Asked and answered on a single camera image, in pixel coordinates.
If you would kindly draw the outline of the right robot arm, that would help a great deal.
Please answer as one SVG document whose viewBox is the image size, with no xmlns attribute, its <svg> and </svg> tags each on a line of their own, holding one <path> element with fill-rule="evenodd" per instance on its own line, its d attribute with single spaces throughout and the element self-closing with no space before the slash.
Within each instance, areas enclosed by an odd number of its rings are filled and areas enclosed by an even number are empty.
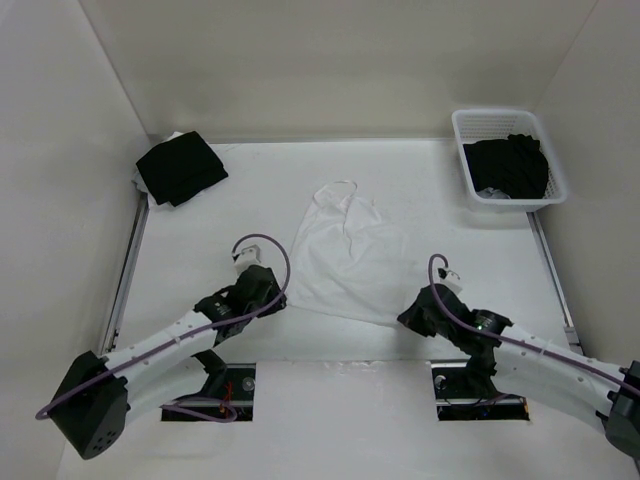
<svg viewBox="0 0 640 480">
<path fill-rule="evenodd" d="M 397 317 L 423 337 L 440 336 L 469 356 L 464 384 L 483 396 L 493 389 L 546 405 L 603 434 L 639 458 L 639 362 L 604 363 L 544 341 L 489 310 L 470 310 L 447 286 L 420 290 Z"/>
</svg>

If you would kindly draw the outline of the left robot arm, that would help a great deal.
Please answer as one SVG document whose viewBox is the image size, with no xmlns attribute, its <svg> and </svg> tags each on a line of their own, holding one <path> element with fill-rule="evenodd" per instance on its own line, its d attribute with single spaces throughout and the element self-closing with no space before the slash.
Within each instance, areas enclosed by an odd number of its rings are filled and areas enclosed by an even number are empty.
<svg viewBox="0 0 640 480">
<path fill-rule="evenodd" d="M 91 351 L 76 357 L 44 415 L 82 459 L 93 459 L 147 411 L 183 412 L 187 399 L 219 395 L 226 365 L 215 347 L 285 306 L 273 270 L 251 265 L 235 284 L 147 339 L 102 357 Z"/>
</svg>

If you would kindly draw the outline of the folded black tank top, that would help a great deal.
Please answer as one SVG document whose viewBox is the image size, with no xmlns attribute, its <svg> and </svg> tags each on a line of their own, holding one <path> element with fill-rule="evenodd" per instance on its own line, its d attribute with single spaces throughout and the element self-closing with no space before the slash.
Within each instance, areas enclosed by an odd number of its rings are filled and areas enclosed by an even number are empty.
<svg viewBox="0 0 640 480">
<path fill-rule="evenodd" d="M 151 148 L 136 162 L 156 205 L 178 207 L 228 178 L 221 159 L 196 131 Z"/>
</svg>

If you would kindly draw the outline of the black tank top in basket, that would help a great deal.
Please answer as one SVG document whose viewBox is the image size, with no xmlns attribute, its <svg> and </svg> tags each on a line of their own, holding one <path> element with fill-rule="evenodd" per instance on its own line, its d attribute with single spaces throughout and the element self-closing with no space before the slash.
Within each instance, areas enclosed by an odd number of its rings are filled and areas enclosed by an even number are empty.
<svg viewBox="0 0 640 480">
<path fill-rule="evenodd" d="M 541 142 L 530 135 L 481 140 L 463 146 L 475 191 L 488 187 L 511 199 L 542 199 L 549 181 L 549 164 Z"/>
</svg>

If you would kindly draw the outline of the grey garment in basket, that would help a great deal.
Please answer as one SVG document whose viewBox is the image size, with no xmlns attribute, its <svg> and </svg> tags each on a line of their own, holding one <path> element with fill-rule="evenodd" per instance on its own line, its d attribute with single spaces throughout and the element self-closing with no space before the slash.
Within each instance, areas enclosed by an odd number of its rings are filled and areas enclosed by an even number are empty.
<svg viewBox="0 0 640 480">
<path fill-rule="evenodd" d="M 476 194 L 482 199 L 492 200 L 492 201 L 502 201 L 502 200 L 511 199 L 509 195 L 493 187 L 488 187 L 483 190 L 477 191 Z"/>
</svg>

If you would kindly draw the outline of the white plastic laundry basket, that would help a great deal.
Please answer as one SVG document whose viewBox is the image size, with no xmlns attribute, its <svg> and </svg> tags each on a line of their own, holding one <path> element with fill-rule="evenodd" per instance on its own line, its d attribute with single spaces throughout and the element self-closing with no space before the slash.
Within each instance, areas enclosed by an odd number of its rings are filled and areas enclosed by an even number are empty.
<svg viewBox="0 0 640 480">
<path fill-rule="evenodd" d="M 461 109 L 451 122 L 471 210 L 531 213 L 567 199 L 560 162 L 534 114 Z"/>
</svg>

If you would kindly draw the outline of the right aluminium table rail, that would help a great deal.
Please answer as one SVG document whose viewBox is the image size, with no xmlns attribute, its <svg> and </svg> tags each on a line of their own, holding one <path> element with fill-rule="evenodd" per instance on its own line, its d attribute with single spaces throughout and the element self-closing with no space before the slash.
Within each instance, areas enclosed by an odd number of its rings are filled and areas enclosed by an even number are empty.
<svg viewBox="0 0 640 480">
<path fill-rule="evenodd" d="M 564 319 L 564 331 L 567 337 L 567 341 L 569 343 L 569 347 L 572 352 L 582 355 L 583 354 L 582 344 L 579 339 L 578 333 L 576 331 L 573 317 L 569 310 L 566 296 L 564 294 L 540 218 L 536 212 L 529 212 L 527 214 L 527 218 L 528 218 L 530 228 L 532 230 L 539 254 L 544 263 L 544 270 L 546 272 L 546 275 L 549 281 L 553 286 L 553 289 L 556 294 L 557 302 L 562 310 L 563 319 Z"/>
</svg>

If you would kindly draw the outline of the aluminium table rail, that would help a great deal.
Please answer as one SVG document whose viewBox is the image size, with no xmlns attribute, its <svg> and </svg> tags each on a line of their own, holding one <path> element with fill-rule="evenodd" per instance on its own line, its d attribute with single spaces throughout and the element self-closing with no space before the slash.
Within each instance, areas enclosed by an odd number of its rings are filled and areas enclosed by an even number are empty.
<svg viewBox="0 0 640 480">
<path fill-rule="evenodd" d="M 566 296 L 564 294 L 540 218 L 536 212 L 529 212 L 527 214 L 527 218 L 528 218 L 530 228 L 532 230 L 539 254 L 544 263 L 544 270 L 546 272 L 546 275 L 549 281 L 553 286 L 553 289 L 556 294 L 557 302 L 562 310 L 563 319 L 564 319 L 564 331 L 567 337 L 567 341 L 569 343 L 569 347 L 572 352 L 582 355 L 583 354 L 582 344 L 579 339 L 578 333 L 576 331 L 573 317 L 569 310 Z"/>
<path fill-rule="evenodd" d="M 103 322 L 100 341 L 97 346 L 97 353 L 99 355 L 104 355 L 114 350 L 117 345 L 148 214 L 148 195 L 139 192 L 136 213 L 133 219 L 124 262 L 118 278 L 117 288 L 111 307 L 108 310 L 108 315 Z"/>
</svg>

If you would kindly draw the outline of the left aluminium table rail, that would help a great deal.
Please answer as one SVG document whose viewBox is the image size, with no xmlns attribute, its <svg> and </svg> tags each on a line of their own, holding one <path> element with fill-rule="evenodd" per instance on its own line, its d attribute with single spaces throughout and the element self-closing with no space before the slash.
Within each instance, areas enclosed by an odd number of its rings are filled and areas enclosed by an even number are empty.
<svg viewBox="0 0 640 480">
<path fill-rule="evenodd" d="M 103 322 L 100 341 L 97 346 L 97 353 L 99 355 L 104 355 L 114 350 L 117 345 L 148 214 L 148 195 L 139 192 L 136 213 L 133 219 L 124 262 L 118 278 L 117 288 L 111 307 L 108 310 L 108 315 Z"/>
</svg>

